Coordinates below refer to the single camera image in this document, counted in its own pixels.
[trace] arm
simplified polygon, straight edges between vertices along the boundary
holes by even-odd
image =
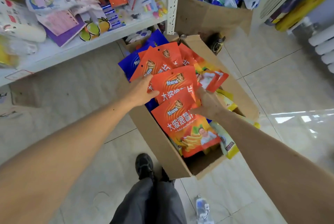
[[[215,94],[199,88],[202,106],[191,110],[219,123],[232,137],[251,171],[291,223],[334,221],[334,176],[282,142],[222,108]]]
[[[123,116],[159,94],[147,76],[113,104],[51,134],[0,167],[0,223],[47,223]]]

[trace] person's right hand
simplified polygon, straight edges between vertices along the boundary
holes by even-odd
[[[199,114],[208,119],[217,120],[221,112],[227,110],[226,106],[222,106],[222,103],[218,100],[215,93],[207,92],[204,88],[199,87],[196,91],[196,95],[201,99],[202,105],[198,108],[191,109],[191,114]]]

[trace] pink notepad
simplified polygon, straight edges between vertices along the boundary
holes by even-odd
[[[38,21],[53,34],[59,36],[77,26],[77,19],[68,10],[56,11],[47,15],[36,15]]]

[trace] yellow tube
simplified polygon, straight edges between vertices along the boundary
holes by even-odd
[[[283,19],[281,19],[275,28],[284,32],[290,29],[293,25],[302,20],[310,11],[316,8],[325,0],[303,0],[292,11],[290,11]]]

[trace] black shoe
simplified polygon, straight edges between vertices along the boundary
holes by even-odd
[[[154,180],[153,161],[148,154],[139,154],[136,158],[136,171],[139,180],[150,177]]]
[[[168,177],[166,171],[164,170],[164,168],[162,168],[161,174],[162,174],[162,175],[161,175],[161,181],[162,181],[162,182],[170,182],[170,183],[172,183],[173,186],[174,186],[174,184],[175,184],[175,179],[174,179],[174,180],[169,180],[169,177]]]

